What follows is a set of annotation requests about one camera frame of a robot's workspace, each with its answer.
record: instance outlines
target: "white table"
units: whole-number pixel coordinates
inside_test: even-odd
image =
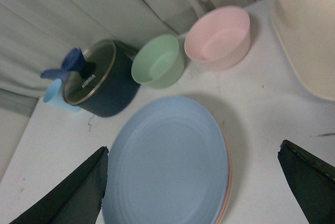
[[[277,152],[288,139],[335,165],[335,103],[309,94],[291,69],[272,27],[268,0],[249,7],[252,45],[221,72],[188,61],[167,89],[142,86],[120,114],[70,113],[40,99],[0,184],[0,223],[27,210],[101,146],[110,148],[127,120],[148,102],[185,95],[206,106],[226,133],[233,183],[222,223],[307,224],[288,187]],[[102,213],[97,224],[104,223]]]

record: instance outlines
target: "curtain fold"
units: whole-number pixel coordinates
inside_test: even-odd
[[[256,0],[0,0],[0,88],[40,97],[74,47],[117,39],[140,48],[163,33],[182,34],[206,12]]]

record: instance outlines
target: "pink plate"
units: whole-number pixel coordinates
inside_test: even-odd
[[[238,6],[217,8],[200,18],[185,39],[187,56],[211,70],[240,62],[250,46],[250,18]]]

